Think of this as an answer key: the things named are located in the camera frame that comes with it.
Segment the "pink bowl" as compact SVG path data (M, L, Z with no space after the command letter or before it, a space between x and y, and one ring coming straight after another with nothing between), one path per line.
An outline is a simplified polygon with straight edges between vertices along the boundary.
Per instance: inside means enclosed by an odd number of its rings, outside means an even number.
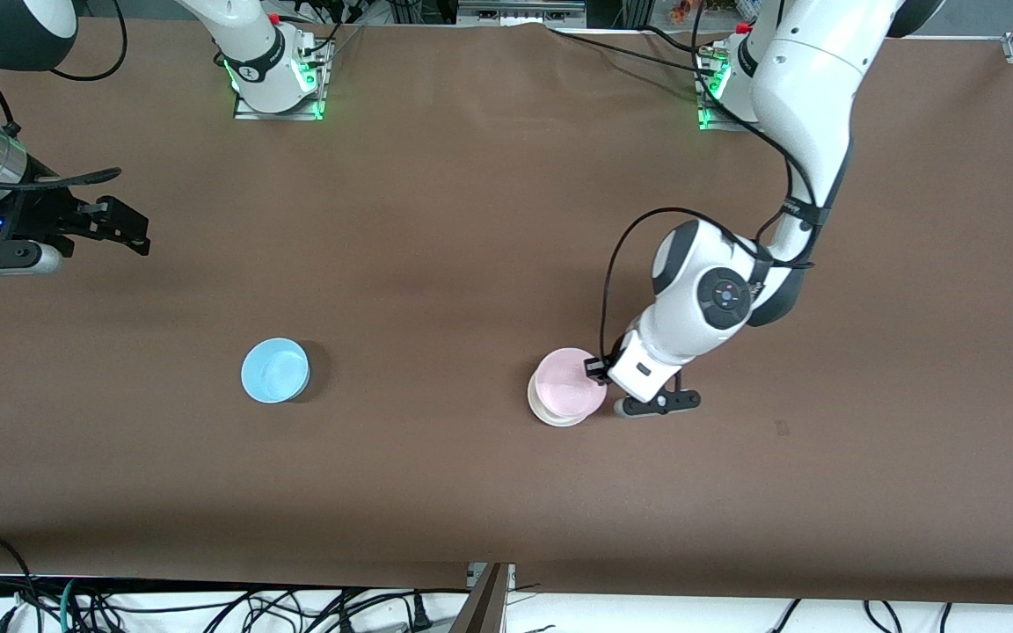
M571 427L597 412L608 386L588 375L596 357L578 348L552 350L540 360L528 383L528 402L539 420L552 427Z

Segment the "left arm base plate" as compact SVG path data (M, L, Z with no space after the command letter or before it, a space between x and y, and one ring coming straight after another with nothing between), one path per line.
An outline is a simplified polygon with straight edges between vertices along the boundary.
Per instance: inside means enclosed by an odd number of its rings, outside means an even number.
M701 45L693 57L699 77L708 87L704 89L702 84L696 86L699 126L702 129L711 131L743 129L735 120L726 116L709 96L716 98L721 105L745 123L756 128L761 125L753 111L751 101L751 75L755 72L756 65L743 49L745 39L747 36L743 33L733 33L727 39L716 39Z

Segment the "aluminium profile beam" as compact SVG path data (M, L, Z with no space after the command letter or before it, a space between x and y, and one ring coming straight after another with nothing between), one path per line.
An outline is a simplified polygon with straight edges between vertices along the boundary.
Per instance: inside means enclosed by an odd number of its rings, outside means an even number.
M517 588L514 564L468 564L470 592L448 633L504 633L506 597Z

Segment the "white bowl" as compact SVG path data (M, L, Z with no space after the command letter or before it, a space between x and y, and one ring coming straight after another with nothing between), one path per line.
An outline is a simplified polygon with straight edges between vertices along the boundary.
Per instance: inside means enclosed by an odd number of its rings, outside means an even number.
M566 383L535 370L528 383L527 398L531 412L544 424L572 427L595 412L598 394L580 381Z

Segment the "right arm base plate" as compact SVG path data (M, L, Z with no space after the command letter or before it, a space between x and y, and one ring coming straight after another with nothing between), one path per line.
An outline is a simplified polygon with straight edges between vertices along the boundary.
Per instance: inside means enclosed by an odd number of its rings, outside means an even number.
M236 120L313 121L324 117L333 39L317 39L296 25L272 26L268 54L252 62L226 59L236 93Z

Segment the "light blue bowl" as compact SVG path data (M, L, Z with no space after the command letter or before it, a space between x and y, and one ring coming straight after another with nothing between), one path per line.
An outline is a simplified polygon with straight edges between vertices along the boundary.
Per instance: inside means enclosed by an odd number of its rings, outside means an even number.
M293 400L309 383L309 357L292 339L264 340L244 358L240 380L245 393L254 401L281 404Z

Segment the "brown table cover sheet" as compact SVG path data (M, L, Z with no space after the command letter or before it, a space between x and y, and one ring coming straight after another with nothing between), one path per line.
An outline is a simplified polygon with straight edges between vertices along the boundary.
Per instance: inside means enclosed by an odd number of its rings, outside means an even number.
M781 157L692 83L506 29L373 27L320 121L230 116L201 25L134 21L115 76L0 73L23 141L149 217L0 278L0 538L37 574L544 592L1013 602L1013 64L889 39L796 308L688 365L703 404L529 411L596 349L620 234L663 206L752 234ZM259 342L310 380L245 393Z

